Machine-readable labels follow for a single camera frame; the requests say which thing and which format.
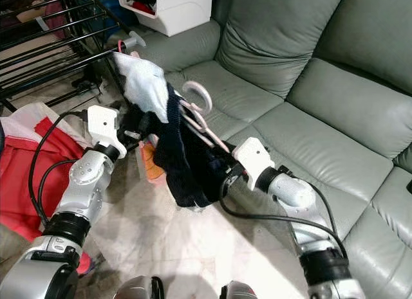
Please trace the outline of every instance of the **metal drying rack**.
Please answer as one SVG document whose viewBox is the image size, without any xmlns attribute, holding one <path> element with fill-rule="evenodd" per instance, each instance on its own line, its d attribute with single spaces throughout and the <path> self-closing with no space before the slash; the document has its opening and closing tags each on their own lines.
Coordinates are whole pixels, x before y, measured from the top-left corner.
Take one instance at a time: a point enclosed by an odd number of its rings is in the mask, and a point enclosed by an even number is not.
<svg viewBox="0 0 412 299">
<path fill-rule="evenodd" d="M 4 6 L 14 1 L 18 0 L 0 0 L 0 5 Z M 98 60 L 105 63 L 118 89 L 122 92 L 122 84 L 109 61 L 110 54 L 113 51 L 117 51 L 118 47 L 104 47 L 106 34 L 114 29 L 122 29 L 130 36 L 127 41 L 122 43 L 123 48 L 130 47 L 134 44 L 144 45 L 144 41 L 99 0 L 48 0 L 36 5 L 7 12 L 1 17 L 16 16 L 19 13 L 41 8 L 56 2 L 60 2 L 62 9 L 41 17 L 40 21 L 45 24 L 44 21 L 63 15 L 66 21 L 61 26 L 49 29 L 47 26 L 42 27 L 38 19 L 33 19 L 25 23 L 0 28 L 0 51 L 9 50 L 22 43 L 60 30 L 64 30 L 66 33 L 61 39 L 0 60 L 0 104 L 3 104 L 11 112 L 16 110 L 16 107 L 12 103 L 13 101 L 10 101 L 13 96 L 48 83 L 56 78 L 71 73 L 84 72 L 88 67 L 93 69 L 91 64 Z M 103 28 L 93 30 L 91 22 L 95 19 L 103 20 L 105 18 L 111 19 L 114 25 L 106 26 L 106 22 L 102 21 L 104 24 Z M 37 31 L 30 32 L 29 34 L 21 33 L 30 31 L 25 30 L 25 28 L 29 26 L 34 26 L 37 28 Z M 11 33 L 14 33 L 14 35 L 17 33 L 17 38 L 13 40 L 1 38 Z M 47 101 L 46 105 L 50 107 L 57 105 L 74 96 L 81 95 L 93 86 L 98 85 L 93 82 L 88 82 L 88 84 L 88 86 L 79 86 L 68 93 L 56 96 Z"/>
</svg>

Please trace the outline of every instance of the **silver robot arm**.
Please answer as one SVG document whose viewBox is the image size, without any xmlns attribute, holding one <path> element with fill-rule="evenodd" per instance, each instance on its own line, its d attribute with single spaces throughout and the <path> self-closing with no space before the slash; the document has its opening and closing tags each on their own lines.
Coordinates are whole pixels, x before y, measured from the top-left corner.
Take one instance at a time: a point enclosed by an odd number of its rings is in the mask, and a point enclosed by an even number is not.
<svg viewBox="0 0 412 299">
<path fill-rule="evenodd" d="M 246 170 L 249 189 L 276 196 L 289 217 L 327 227 L 316 205 L 316 191 L 306 181 L 276 170 L 257 138 L 247 139 L 232 155 Z M 310 299 L 365 299 L 359 282 L 351 277 L 348 259 L 328 233 L 297 222 L 291 226 Z"/>
<path fill-rule="evenodd" d="M 117 111 L 88 109 L 94 147 L 70 168 L 70 181 L 41 237 L 16 262 L 0 285 L 0 298 L 69 299 L 77 288 L 82 245 L 102 206 L 114 162 L 126 155 L 117 140 Z"/>
</svg>

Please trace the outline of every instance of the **red fabric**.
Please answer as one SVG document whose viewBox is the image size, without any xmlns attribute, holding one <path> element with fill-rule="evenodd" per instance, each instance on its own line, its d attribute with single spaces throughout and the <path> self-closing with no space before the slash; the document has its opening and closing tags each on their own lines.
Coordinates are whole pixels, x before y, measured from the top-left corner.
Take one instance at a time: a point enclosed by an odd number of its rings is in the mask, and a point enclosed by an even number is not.
<svg viewBox="0 0 412 299">
<path fill-rule="evenodd" d="M 44 136 L 52 126 L 49 118 L 35 126 L 35 132 Z M 41 235 L 38 230 L 40 218 L 33 207 L 28 193 L 30 163 L 38 143 L 24 138 L 7 136 L 0 159 L 0 223 L 17 232 L 29 241 Z M 78 159 L 83 148 L 65 132 L 56 128 L 50 134 L 38 155 L 33 177 L 37 198 L 40 180 L 47 168 L 65 159 Z M 42 203 L 50 217 L 68 185 L 71 164 L 58 166 L 53 170 L 43 188 Z M 79 273 L 87 271 L 90 259 L 85 253 L 78 268 Z"/>
<path fill-rule="evenodd" d="M 62 5 L 60 1 L 51 3 L 49 5 L 46 5 L 46 11 L 44 12 L 44 16 L 53 14 L 53 13 L 57 13 L 62 11 Z M 55 17 L 51 17 L 49 19 L 46 20 L 46 24 L 49 27 L 49 29 L 54 29 L 60 26 L 63 26 L 64 24 L 66 24 L 66 18 L 64 17 L 64 15 L 58 15 Z M 64 34 L 64 30 L 57 30 L 56 32 L 54 32 L 54 34 L 59 38 L 59 39 L 63 39 L 65 38 L 65 34 Z"/>
<path fill-rule="evenodd" d="M 138 1 L 133 2 L 132 7 L 151 15 L 155 14 L 155 11 L 153 11 L 150 7 Z"/>
</svg>

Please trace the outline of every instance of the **garment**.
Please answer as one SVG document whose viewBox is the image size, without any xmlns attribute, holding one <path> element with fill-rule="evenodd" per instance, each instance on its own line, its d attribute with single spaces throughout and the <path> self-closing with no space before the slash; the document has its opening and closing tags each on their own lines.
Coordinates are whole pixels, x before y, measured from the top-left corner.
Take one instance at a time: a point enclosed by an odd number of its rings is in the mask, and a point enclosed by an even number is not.
<svg viewBox="0 0 412 299">
<path fill-rule="evenodd" d="M 61 2 L 57 1 L 54 3 L 51 3 L 49 5 L 46 5 L 46 10 L 44 12 L 44 16 L 53 14 L 53 13 L 57 13 L 59 11 L 63 10 Z M 46 20 L 46 24 L 49 27 L 49 29 L 54 29 L 57 27 L 60 27 L 64 24 L 66 24 L 66 18 L 64 15 L 58 15 L 55 17 L 51 17 L 49 19 Z M 54 35 L 56 35 L 59 39 L 63 39 L 65 38 L 65 34 L 63 30 L 58 30 L 56 32 L 54 32 Z"/>
<path fill-rule="evenodd" d="M 152 9 L 150 8 L 150 6 L 145 5 L 145 4 L 143 4 L 143 3 L 141 3 L 141 2 L 138 2 L 138 1 L 134 1 L 131 6 L 132 6 L 133 8 L 135 8 L 135 9 L 137 9 L 137 10 L 143 11 L 143 12 L 148 13 L 148 14 L 151 14 L 151 15 L 155 15 L 155 14 L 156 14 L 156 12 L 155 12 L 154 10 L 152 10 Z"/>
<path fill-rule="evenodd" d="M 57 119 L 42 103 L 26 105 L 9 117 L 0 118 L 3 132 L 0 152 L 0 223 L 28 241 L 41 235 L 40 218 L 28 193 L 28 173 L 34 151 L 41 138 Z M 33 177 L 35 195 L 42 175 L 54 163 L 78 159 L 88 144 L 66 122 L 61 122 L 41 149 Z M 69 164 L 61 165 L 48 176 L 43 189 L 43 206 L 52 216 L 68 185 Z M 84 253 L 78 272 L 88 270 L 91 261 Z"/>
<path fill-rule="evenodd" d="M 211 149 L 187 128 L 180 110 L 183 98 L 166 82 L 161 68 L 125 54 L 114 56 L 126 76 L 125 97 L 133 105 L 126 116 L 126 121 L 136 122 L 130 131 L 159 137 L 153 161 L 166 171 L 176 204 L 205 207 L 217 201 L 231 155 Z"/>
</svg>

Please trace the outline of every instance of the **white plastic container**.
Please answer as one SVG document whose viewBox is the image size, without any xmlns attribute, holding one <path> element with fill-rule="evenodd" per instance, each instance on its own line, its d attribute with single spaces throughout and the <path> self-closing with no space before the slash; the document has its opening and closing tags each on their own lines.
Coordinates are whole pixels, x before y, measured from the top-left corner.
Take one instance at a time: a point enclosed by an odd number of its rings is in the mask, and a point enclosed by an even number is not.
<svg viewBox="0 0 412 299">
<path fill-rule="evenodd" d="M 154 15 L 129 6 L 127 0 L 119 3 L 134 11 L 141 24 L 168 37 L 207 23 L 211 18 L 212 0 L 156 0 Z"/>
</svg>

